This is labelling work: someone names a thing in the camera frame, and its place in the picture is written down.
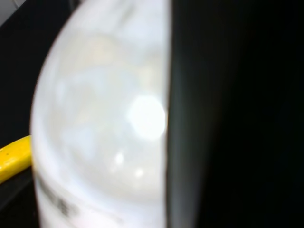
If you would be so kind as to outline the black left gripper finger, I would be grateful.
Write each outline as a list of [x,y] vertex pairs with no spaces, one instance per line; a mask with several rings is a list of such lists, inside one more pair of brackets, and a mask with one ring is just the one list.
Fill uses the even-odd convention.
[[304,225],[304,3],[173,0],[167,226]]

